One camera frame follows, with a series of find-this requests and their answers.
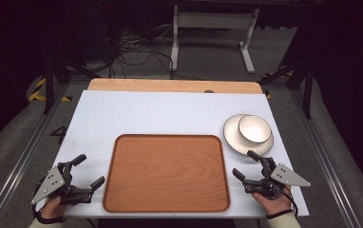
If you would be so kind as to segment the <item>brown wooden tray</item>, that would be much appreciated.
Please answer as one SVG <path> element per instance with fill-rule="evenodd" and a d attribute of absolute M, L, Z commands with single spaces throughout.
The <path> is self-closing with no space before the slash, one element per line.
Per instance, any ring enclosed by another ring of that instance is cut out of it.
<path fill-rule="evenodd" d="M 108 213 L 220 213 L 230 204 L 218 137 L 123 134 L 116 139 L 103 199 Z"/>

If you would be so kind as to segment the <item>yellow black hazard tape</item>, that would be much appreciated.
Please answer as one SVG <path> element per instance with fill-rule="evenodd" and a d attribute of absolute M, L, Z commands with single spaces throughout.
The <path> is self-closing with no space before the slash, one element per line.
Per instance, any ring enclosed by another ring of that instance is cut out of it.
<path fill-rule="evenodd" d="M 28 97 L 29 101 L 42 101 L 42 102 L 45 102 L 47 100 L 46 95 L 41 95 L 40 94 L 40 91 L 41 91 L 42 87 L 45 85 L 45 83 L 46 83 L 46 78 L 41 77 L 39 79 L 39 81 L 37 82 L 35 88 L 30 93 L 30 95 Z"/>
<path fill-rule="evenodd" d="M 284 78 L 290 78 L 292 75 L 293 75 L 293 73 L 294 73 L 294 71 L 290 71 L 290 72 L 288 72 L 288 73 L 284 73 L 283 75 L 282 75 L 282 77 L 284 77 Z M 263 74 L 262 75 L 262 79 L 265 79 L 265 78 L 267 78 L 267 77 L 270 77 L 270 76 L 272 76 L 274 73 L 265 73 L 265 74 Z M 272 95 L 271 95 L 271 93 L 270 93 L 270 91 L 268 90 L 268 89 L 265 89 L 265 96 L 266 96 L 266 98 L 267 98 L 267 100 L 270 100 L 270 99 L 272 99 Z"/>

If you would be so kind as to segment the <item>white bowl with dark rim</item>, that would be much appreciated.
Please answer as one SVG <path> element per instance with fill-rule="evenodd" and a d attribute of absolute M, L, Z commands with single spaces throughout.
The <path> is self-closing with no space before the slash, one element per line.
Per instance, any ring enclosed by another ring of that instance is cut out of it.
<path fill-rule="evenodd" d="M 238 123 L 241 137 L 250 143 L 265 143 L 271 138 L 270 125 L 256 115 L 245 115 Z"/>

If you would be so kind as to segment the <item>white table cover board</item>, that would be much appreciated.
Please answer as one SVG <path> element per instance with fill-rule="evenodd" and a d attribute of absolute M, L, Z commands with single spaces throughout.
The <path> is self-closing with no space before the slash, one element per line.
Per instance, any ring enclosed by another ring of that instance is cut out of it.
<path fill-rule="evenodd" d="M 84 91 L 55 160 L 68 162 L 85 154 L 86 160 L 71 171 L 73 185 L 84 188 L 101 176 L 105 177 L 105 183 L 96 190 L 91 203 L 68 206 L 67 217 L 253 219 L 264 216 L 264 209 L 245 192 L 232 173 L 237 168 L 250 180 L 261 177 L 260 163 L 234 150 L 224 138 L 225 122 L 237 114 L 264 119 L 274 134 L 274 144 L 264 156 L 292 169 L 272 111 L 262 94 Z M 222 143 L 231 200 L 228 210 L 220 213 L 108 213 L 103 207 L 107 175 L 115 141 L 123 134 L 218 137 Z"/>

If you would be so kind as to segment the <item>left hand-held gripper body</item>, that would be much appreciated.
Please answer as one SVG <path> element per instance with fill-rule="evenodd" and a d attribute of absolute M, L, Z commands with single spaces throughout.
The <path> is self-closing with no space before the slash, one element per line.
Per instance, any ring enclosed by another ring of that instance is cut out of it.
<path fill-rule="evenodd" d="M 71 169 L 73 166 L 74 164 L 71 161 L 59 162 L 57 165 L 53 165 L 45 175 L 30 203 L 36 205 L 39 201 L 51 197 L 60 197 L 63 205 L 91 203 L 90 189 L 78 189 L 71 184 Z"/>

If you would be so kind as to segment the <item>black tripod stand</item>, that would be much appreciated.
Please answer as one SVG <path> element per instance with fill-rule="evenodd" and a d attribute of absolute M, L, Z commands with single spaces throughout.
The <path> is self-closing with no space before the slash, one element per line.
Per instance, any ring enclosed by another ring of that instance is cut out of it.
<path fill-rule="evenodd" d="M 305 116 L 308 119 L 310 119 L 311 97 L 312 97 L 313 79 L 314 79 L 314 70 L 313 70 L 312 61 L 310 60 L 299 61 L 289 66 L 284 66 L 277 72 L 266 73 L 265 77 L 262 77 L 258 81 L 258 83 L 261 86 L 265 86 L 289 72 L 292 72 L 292 76 L 285 85 L 291 90 L 298 90 L 299 86 L 301 84 L 304 84 L 302 108 L 305 113 Z"/>
<path fill-rule="evenodd" d="M 45 63 L 45 78 L 46 78 L 46 104 L 44 113 L 48 114 L 54 105 L 54 78 L 57 78 L 60 84 L 68 84 L 70 82 L 70 76 L 67 70 L 67 66 L 70 66 L 85 76 L 95 79 L 99 78 L 99 75 L 86 69 L 85 67 L 78 65 L 64 56 L 58 54 L 50 54 Z"/>

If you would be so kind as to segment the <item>aluminium floor rail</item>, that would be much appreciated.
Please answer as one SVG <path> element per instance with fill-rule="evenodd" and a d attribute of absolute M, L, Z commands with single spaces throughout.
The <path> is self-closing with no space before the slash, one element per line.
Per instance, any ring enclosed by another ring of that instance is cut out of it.
<path fill-rule="evenodd" d="M 316 132 L 315 126 L 312 120 L 307 117 L 302 107 L 300 93 L 296 90 L 290 90 L 290 95 L 292 97 L 293 103 L 295 104 L 297 112 L 299 113 L 300 120 L 302 120 L 306 131 L 310 135 L 312 144 L 315 148 L 315 155 L 317 157 L 318 163 L 347 228 L 361 228 L 359 220 L 351 206 L 346 192 L 344 191 L 341 181 L 334 170 L 333 164 L 328 157 L 326 149 L 322 144 L 318 133 Z"/>
<path fill-rule="evenodd" d="M 0 133 L 0 228 L 27 228 L 35 182 L 45 174 L 58 151 L 48 130 L 60 119 L 61 103 L 50 111 L 32 101 Z"/>

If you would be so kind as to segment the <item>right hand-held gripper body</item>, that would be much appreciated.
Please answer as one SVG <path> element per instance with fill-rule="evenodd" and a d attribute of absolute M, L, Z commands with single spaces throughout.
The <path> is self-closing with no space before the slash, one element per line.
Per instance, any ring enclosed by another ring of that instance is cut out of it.
<path fill-rule="evenodd" d="M 279 198 L 284 188 L 290 186 L 310 187 L 311 184 L 299 176 L 292 169 L 283 163 L 275 163 L 274 160 L 264 157 L 256 157 L 256 162 L 262 165 L 261 180 L 243 179 L 243 186 L 246 193 L 259 193 L 268 200 Z"/>

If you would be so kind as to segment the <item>person's right hand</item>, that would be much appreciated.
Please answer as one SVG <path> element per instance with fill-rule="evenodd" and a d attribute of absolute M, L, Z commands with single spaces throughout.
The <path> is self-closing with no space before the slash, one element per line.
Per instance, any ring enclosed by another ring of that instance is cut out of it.
<path fill-rule="evenodd" d="M 266 199 L 260 193 L 253 193 L 252 197 L 264 208 L 269 216 L 292 209 L 291 201 L 283 196 L 277 199 Z"/>

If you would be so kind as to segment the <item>white plate with dark rim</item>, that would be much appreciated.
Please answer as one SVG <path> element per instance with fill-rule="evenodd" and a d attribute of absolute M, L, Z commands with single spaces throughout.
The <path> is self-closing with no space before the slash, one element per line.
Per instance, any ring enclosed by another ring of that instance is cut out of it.
<path fill-rule="evenodd" d="M 259 155 L 266 154 L 274 144 L 274 134 L 264 143 L 253 143 L 244 140 L 238 131 L 239 120 L 248 114 L 237 114 L 230 117 L 224 124 L 223 135 L 227 143 L 240 154 L 246 155 L 248 150 L 252 150 Z"/>

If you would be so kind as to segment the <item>person's left hand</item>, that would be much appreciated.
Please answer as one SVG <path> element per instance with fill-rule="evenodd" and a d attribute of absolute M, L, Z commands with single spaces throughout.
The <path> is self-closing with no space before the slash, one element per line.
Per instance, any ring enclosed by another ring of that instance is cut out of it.
<path fill-rule="evenodd" d="M 61 218 L 66 211 L 66 206 L 61 203 L 61 200 L 60 196 L 50 199 L 41 209 L 41 217 L 43 219 Z"/>

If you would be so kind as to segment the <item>white metal stand frame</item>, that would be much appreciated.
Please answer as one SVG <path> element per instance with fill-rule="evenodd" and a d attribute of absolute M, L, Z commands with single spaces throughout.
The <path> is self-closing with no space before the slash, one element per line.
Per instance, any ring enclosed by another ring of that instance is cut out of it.
<path fill-rule="evenodd" d="M 179 29 L 245 29 L 246 37 L 239 42 L 239 49 L 248 73 L 255 68 L 248 50 L 259 9 L 249 13 L 190 12 L 181 11 L 178 6 L 173 12 L 173 41 L 170 54 L 170 70 L 176 71 L 179 58 Z"/>

